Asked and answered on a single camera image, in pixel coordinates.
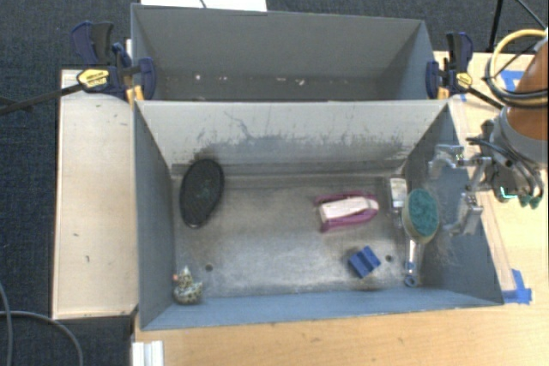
blue block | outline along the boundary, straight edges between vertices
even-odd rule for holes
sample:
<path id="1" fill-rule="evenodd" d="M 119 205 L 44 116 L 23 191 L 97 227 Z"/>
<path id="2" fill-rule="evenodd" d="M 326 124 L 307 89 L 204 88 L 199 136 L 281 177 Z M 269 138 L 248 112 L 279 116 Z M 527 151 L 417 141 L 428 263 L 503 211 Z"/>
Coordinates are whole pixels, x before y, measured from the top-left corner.
<path id="1" fill-rule="evenodd" d="M 360 278 L 364 278 L 376 267 L 379 267 L 381 262 L 374 255 L 374 252 L 371 251 L 370 247 L 366 246 L 349 258 L 349 264 L 351 264 L 351 267 L 354 268 L 354 271 Z"/>

wooden table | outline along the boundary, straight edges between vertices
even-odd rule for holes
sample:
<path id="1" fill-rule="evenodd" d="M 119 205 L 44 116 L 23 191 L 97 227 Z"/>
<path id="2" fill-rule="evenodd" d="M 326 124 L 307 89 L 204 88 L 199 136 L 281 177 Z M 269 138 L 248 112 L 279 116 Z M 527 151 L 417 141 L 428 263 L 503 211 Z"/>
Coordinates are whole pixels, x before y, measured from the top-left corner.
<path id="1" fill-rule="evenodd" d="M 489 94 L 479 81 L 486 59 L 476 54 L 469 72 L 474 85 Z M 523 57 L 508 69 L 524 69 L 528 63 L 529 57 Z M 495 116 L 473 96 L 467 96 L 465 109 L 471 135 Z M 549 364 L 547 197 L 534 211 L 516 201 L 503 205 L 493 200 L 509 263 L 533 290 L 529 306 L 152 332 L 139 331 L 136 322 L 136 341 L 163 340 L 166 366 Z"/>

blue clamp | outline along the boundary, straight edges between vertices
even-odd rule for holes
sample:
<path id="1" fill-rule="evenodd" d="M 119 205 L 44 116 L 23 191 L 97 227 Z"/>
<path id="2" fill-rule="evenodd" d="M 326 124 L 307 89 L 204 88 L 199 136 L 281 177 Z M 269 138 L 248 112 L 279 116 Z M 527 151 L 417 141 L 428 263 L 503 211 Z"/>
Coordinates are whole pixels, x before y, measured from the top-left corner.
<path id="1" fill-rule="evenodd" d="M 515 278 L 516 290 L 502 291 L 505 303 L 524 303 L 529 305 L 532 302 L 532 289 L 524 286 L 522 275 L 519 270 L 511 268 L 513 278 Z"/>
<path id="2" fill-rule="evenodd" d="M 364 278 L 364 276 L 373 272 L 376 267 L 379 267 L 381 262 L 370 247 L 366 246 L 349 258 L 349 264 L 360 278 Z"/>
<path id="3" fill-rule="evenodd" d="M 105 93 L 120 99 L 126 98 L 130 88 L 124 83 L 125 76 L 131 76 L 134 84 L 143 89 L 143 97 L 152 99 L 156 88 L 156 71 L 153 59 L 141 58 L 136 66 L 132 66 L 131 57 L 120 43 L 110 45 L 112 23 L 92 23 L 84 21 L 76 25 L 70 32 L 70 43 L 76 55 L 80 56 L 88 67 L 105 66 L 109 72 L 109 83 L 106 87 L 95 87 L 84 90 L 89 93 Z M 116 58 L 116 64 L 110 63 L 110 52 Z"/>
<path id="4" fill-rule="evenodd" d="M 449 95 L 466 93 L 471 86 L 471 76 L 467 73 L 473 58 L 473 41 L 465 33 L 447 33 L 449 58 L 444 59 L 443 70 L 436 61 L 427 63 L 425 89 L 427 96 L 435 99 L 439 88 L 445 88 Z"/>
<path id="5" fill-rule="evenodd" d="M 83 21 L 70 31 L 72 49 L 84 64 L 97 66 L 109 63 L 109 40 L 113 28 L 114 25 L 108 21 Z"/>

blue tape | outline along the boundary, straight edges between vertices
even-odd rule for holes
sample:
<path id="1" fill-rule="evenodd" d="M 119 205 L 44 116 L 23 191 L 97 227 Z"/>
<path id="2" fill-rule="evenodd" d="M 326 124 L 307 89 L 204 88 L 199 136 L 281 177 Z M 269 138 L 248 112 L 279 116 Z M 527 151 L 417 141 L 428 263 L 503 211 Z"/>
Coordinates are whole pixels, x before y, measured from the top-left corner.
<path id="1" fill-rule="evenodd" d="M 515 278 L 516 290 L 502 291 L 505 303 L 524 303 L 529 305 L 532 302 L 532 289 L 524 286 L 520 270 L 511 268 Z"/>
<path id="2" fill-rule="evenodd" d="M 500 76 L 504 80 L 505 88 L 510 92 L 514 92 L 516 87 L 515 81 L 520 80 L 523 73 L 520 70 L 504 70 Z"/>

pink object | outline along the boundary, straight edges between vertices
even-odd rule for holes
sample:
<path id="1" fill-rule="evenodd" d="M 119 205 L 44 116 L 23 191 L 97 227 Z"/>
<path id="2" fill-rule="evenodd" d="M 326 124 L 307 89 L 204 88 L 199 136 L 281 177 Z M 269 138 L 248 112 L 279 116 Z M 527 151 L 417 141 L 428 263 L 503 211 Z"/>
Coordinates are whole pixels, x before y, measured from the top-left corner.
<path id="1" fill-rule="evenodd" d="M 333 201 L 342 201 L 342 200 L 353 198 L 353 197 L 364 198 L 367 201 L 366 206 L 369 206 L 369 207 L 365 208 L 360 212 L 353 213 L 350 215 L 342 215 L 340 217 L 323 220 L 322 227 L 321 227 L 322 232 L 329 231 L 335 227 L 367 223 L 368 221 L 373 219 L 379 212 L 379 205 L 377 204 L 376 196 L 372 194 L 368 194 L 363 191 L 358 191 L 358 190 L 343 192 L 339 194 L 319 195 L 315 199 L 315 206 L 320 206 L 324 203 L 333 202 Z"/>

